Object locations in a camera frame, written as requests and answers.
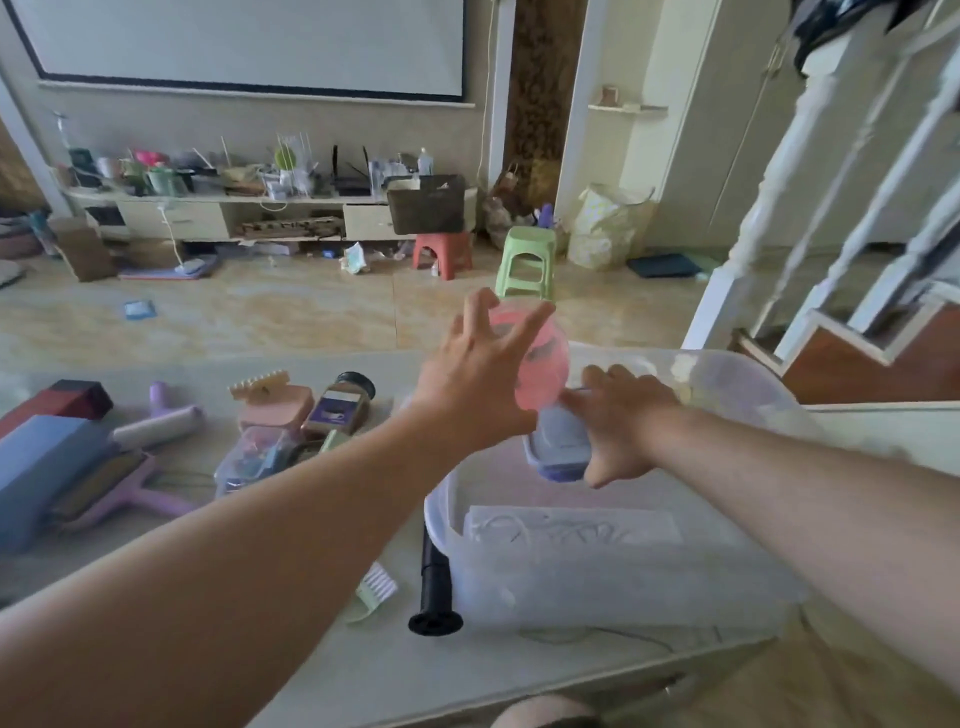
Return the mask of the brown jar with black lid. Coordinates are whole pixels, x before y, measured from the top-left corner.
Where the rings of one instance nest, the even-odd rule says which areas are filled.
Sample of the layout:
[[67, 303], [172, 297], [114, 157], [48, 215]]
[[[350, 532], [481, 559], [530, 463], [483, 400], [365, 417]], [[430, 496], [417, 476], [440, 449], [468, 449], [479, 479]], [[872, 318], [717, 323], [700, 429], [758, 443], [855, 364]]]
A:
[[376, 394], [375, 383], [365, 374], [355, 370], [339, 373], [302, 423], [301, 438], [319, 441], [333, 432], [353, 435], [370, 417]]

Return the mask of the purple flat lint brush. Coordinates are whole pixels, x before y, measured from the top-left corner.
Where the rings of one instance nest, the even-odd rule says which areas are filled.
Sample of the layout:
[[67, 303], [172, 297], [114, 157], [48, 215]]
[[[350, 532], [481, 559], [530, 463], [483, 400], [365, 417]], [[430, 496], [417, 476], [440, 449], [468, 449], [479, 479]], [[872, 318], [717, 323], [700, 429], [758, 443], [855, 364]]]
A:
[[46, 509], [42, 525], [75, 532], [93, 528], [127, 508], [166, 518], [185, 516], [198, 508], [178, 495], [151, 489], [148, 482], [158, 474], [158, 460], [147, 452], [112, 455], [58, 494]]

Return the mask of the white plastic bag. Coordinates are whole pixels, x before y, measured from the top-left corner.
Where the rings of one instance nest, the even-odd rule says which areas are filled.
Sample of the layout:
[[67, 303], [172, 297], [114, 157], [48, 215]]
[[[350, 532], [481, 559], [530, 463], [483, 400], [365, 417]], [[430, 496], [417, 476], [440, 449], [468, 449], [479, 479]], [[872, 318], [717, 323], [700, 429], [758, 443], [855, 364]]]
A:
[[569, 228], [567, 259], [589, 271], [621, 268], [636, 258], [656, 211], [656, 188], [592, 182], [583, 189]]

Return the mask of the black cylinder with flange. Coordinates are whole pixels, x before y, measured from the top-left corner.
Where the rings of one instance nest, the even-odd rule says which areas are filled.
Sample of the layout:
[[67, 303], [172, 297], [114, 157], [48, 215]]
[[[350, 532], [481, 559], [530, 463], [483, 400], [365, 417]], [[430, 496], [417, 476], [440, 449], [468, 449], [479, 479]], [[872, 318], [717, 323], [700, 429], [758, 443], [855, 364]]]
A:
[[426, 638], [456, 634], [463, 628], [464, 620], [453, 608], [450, 561], [433, 542], [426, 527], [423, 528], [419, 574], [419, 608], [408, 620], [409, 631]]

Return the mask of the pink translucent plastic cup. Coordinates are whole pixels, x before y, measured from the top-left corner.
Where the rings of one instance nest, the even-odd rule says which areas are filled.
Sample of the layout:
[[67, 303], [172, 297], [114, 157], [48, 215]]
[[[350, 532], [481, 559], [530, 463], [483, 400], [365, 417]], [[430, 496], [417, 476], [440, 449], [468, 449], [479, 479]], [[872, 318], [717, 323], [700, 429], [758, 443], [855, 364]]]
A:
[[[505, 297], [489, 311], [492, 331], [498, 337], [511, 333], [540, 301], [534, 297]], [[570, 375], [570, 343], [551, 315], [528, 347], [514, 384], [517, 405], [524, 410], [541, 411], [553, 406], [565, 389]]]

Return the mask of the white wall shelf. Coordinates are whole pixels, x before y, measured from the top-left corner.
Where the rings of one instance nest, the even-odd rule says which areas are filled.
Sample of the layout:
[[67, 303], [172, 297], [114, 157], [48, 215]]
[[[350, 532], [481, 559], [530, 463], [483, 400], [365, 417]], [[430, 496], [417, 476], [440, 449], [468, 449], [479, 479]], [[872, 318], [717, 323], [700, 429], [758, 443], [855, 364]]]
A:
[[667, 105], [624, 100], [620, 87], [612, 83], [602, 84], [597, 100], [587, 108], [597, 113], [640, 117], [663, 117], [669, 112]]

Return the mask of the person's left forearm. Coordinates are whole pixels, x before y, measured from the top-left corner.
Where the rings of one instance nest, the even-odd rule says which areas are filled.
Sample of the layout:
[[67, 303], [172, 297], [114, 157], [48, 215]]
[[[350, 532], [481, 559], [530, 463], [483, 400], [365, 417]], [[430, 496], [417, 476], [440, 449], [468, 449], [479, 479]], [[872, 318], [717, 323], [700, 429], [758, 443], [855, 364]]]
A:
[[0, 613], [0, 728], [243, 728], [480, 446], [411, 406]]

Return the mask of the person's right hand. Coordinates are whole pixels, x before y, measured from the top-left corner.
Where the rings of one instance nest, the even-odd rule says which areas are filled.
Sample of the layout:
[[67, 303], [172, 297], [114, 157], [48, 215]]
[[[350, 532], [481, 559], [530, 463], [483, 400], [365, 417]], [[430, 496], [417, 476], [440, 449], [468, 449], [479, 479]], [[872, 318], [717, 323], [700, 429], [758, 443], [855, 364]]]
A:
[[606, 427], [586, 430], [591, 457], [584, 481], [600, 489], [667, 465], [670, 438], [684, 412], [674, 391], [621, 365], [585, 367], [580, 388], [591, 386], [606, 386]]

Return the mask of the purple lidded plastic box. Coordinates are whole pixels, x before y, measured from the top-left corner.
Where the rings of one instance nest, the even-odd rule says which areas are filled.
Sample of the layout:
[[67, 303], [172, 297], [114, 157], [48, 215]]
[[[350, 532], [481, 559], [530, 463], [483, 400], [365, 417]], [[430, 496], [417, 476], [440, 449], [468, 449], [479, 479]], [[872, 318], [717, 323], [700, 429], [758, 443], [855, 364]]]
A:
[[528, 464], [548, 481], [582, 481], [592, 447], [582, 419], [561, 404], [538, 413], [536, 429], [522, 438]]

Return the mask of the person's beige shorts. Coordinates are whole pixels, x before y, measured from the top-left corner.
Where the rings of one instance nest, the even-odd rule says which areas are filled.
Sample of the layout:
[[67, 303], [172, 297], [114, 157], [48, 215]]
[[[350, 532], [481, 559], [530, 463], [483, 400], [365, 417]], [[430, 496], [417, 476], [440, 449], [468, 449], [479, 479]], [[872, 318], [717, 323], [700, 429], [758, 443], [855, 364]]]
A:
[[813, 596], [784, 636], [655, 728], [960, 728], [960, 697]]

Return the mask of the clutter of cups and bottles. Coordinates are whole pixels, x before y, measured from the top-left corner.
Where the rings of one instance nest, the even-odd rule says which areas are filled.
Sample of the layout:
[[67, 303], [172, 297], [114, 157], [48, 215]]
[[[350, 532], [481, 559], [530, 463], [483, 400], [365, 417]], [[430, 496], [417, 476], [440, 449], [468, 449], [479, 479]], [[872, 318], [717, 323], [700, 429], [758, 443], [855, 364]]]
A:
[[[157, 151], [128, 149], [121, 158], [94, 157], [90, 149], [80, 146], [68, 117], [54, 113], [58, 136], [70, 163], [54, 167], [62, 174], [66, 188], [118, 190], [128, 195], [179, 198], [188, 194], [224, 190], [241, 196], [258, 197], [265, 192], [281, 198], [286, 194], [309, 197], [322, 184], [311, 138], [308, 133], [278, 136], [271, 149], [271, 161], [236, 166], [222, 139], [222, 165], [217, 165], [197, 149], [187, 164], [177, 164], [169, 155]], [[362, 147], [366, 171], [371, 182], [371, 195], [379, 199], [389, 177], [420, 177], [436, 173], [435, 158], [425, 148], [418, 154], [400, 152], [393, 158], [372, 159]]]

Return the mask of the purple flat scale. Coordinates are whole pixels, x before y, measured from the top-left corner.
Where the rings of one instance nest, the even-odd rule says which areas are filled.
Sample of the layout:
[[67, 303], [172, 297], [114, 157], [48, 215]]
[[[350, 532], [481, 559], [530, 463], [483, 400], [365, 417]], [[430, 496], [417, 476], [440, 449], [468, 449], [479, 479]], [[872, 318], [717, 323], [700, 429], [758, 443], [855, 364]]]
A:
[[188, 258], [171, 268], [126, 268], [117, 273], [121, 281], [134, 282], [194, 282], [209, 278], [221, 264], [216, 254]]

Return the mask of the long blue box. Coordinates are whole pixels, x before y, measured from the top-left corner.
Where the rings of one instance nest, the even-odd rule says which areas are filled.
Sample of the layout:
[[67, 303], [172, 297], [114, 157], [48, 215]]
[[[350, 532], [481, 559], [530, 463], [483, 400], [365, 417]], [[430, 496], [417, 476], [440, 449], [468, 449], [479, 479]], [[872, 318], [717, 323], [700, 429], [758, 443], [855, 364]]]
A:
[[35, 415], [0, 438], [0, 555], [25, 552], [54, 500], [114, 452], [85, 418]]

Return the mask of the brown cardboard box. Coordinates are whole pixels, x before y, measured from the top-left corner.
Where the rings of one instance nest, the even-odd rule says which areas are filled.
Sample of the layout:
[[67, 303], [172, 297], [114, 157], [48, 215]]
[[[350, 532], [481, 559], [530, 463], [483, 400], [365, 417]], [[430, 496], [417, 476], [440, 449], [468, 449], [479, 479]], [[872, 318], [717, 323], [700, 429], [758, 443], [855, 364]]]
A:
[[48, 226], [54, 236], [54, 248], [77, 282], [90, 284], [117, 278], [114, 257], [86, 219], [53, 219]]

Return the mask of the cream hair claw clip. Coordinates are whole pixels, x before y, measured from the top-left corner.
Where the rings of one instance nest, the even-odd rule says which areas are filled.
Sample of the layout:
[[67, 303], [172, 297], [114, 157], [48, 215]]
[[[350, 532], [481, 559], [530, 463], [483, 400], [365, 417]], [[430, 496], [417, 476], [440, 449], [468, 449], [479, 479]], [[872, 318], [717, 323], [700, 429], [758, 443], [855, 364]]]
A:
[[227, 391], [236, 402], [251, 405], [271, 402], [282, 395], [290, 383], [287, 370], [271, 370], [228, 386]]

